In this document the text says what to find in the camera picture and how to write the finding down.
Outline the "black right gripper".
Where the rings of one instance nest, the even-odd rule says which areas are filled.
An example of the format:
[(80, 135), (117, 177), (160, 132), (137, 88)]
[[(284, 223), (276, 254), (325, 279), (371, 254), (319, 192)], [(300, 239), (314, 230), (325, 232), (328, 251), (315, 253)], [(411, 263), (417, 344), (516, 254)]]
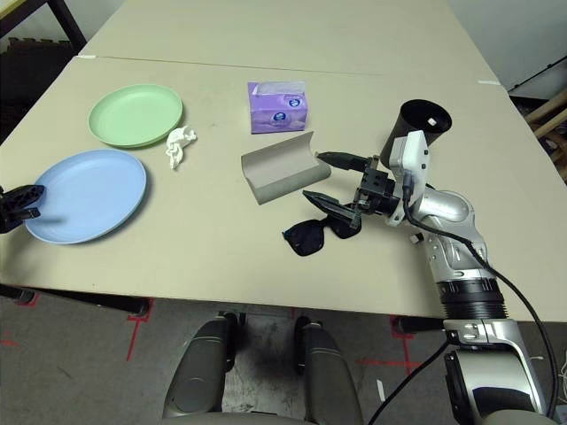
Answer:
[(335, 151), (317, 153), (316, 157), (329, 166), (362, 172), (353, 207), (342, 205), (336, 198), (323, 193), (303, 190), (302, 195), (319, 210), (353, 229), (361, 227), (362, 213), (390, 217), (395, 212), (400, 198), (394, 195), (395, 181), (388, 177), (388, 173), (378, 169), (379, 157), (364, 158)]

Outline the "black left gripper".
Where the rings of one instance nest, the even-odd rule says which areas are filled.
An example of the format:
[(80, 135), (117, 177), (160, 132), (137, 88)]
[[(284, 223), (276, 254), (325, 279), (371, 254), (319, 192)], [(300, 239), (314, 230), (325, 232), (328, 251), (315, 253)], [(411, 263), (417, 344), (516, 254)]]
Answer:
[(6, 234), (20, 225), (20, 220), (41, 216), (36, 207), (27, 208), (39, 200), (45, 191), (43, 185), (24, 185), (2, 193), (0, 233)]

